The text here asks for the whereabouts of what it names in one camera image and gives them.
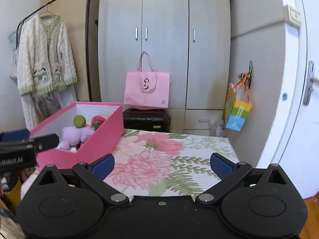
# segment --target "screw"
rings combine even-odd
[[[203,202],[210,202],[214,200],[214,196],[208,193],[203,193],[198,196],[198,199]]]
[[[126,200],[126,196],[122,193],[113,194],[111,196],[111,200],[114,202],[122,202],[122,201]]]

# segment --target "label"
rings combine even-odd
[[[0,160],[0,167],[11,166],[15,164],[23,163],[22,157],[12,158],[12,159],[2,159]]]

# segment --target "floral bedsheet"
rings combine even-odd
[[[194,198],[220,181],[210,168],[212,153],[239,161],[227,138],[126,129],[113,152],[114,170],[104,182],[130,199]]]

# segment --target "blue gripper pad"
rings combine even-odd
[[[29,135],[30,135],[30,132],[27,129],[6,132],[6,133],[0,134],[0,137],[1,137],[0,141],[13,142],[18,140],[24,140],[24,139],[28,139]]]
[[[211,164],[212,171],[216,173],[216,175],[222,180],[226,176],[234,172],[234,167],[231,164],[227,163],[226,161],[223,161],[221,158],[212,154],[210,164]]]
[[[114,156],[112,154],[108,154],[90,164],[88,166],[88,170],[100,180],[104,180],[113,171],[114,165]]]

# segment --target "bag handle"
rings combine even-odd
[[[249,87],[248,87],[248,85],[246,85],[247,81],[248,81],[248,74],[243,73],[240,77],[240,81],[234,85],[234,90],[237,92],[241,87],[244,87],[245,88],[244,94],[246,94],[247,103],[249,103]]]
[[[148,62],[149,62],[149,64],[150,64],[150,68],[151,68],[152,72],[155,72],[156,70],[155,70],[154,67],[153,67],[152,60],[151,60],[151,58],[150,58],[150,55],[149,55],[146,51],[142,51],[142,52],[141,52],[140,61],[139,61],[139,66],[138,66],[138,68],[137,68],[137,71],[142,72],[142,57],[143,57],[143,54],[146,54],[146,55],[147,55],[147,57],[148,57]]]

